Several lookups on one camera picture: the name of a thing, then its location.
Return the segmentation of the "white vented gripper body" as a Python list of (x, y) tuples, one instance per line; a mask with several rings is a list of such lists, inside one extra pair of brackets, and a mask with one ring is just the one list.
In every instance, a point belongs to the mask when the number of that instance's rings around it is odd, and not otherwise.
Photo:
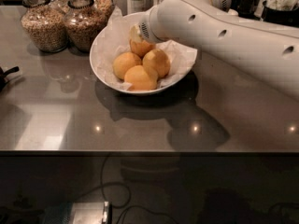
[(158, 21), (158, 7), (153, 6), (143, 13), (139, 23), (141, 36), (150, 43), (161, 43), (164, 41), (164, 31)]

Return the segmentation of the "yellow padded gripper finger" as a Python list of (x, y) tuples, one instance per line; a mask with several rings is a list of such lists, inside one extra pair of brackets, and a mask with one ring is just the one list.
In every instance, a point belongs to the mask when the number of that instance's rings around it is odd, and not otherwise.
[(129, 39), (131, 42), (141, 43), (143, 41), (143, 37), (141, 35), (140, 29), (138, 25), (134, 25), (130, 29)]

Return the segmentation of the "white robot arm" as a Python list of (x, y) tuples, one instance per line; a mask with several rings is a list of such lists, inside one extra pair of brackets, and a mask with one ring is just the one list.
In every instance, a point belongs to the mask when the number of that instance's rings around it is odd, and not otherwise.
[(141, 35), (206, 52), (299, 99), (299, 29), (229, 13), (231, 0), (163, 0), (143, 12)]

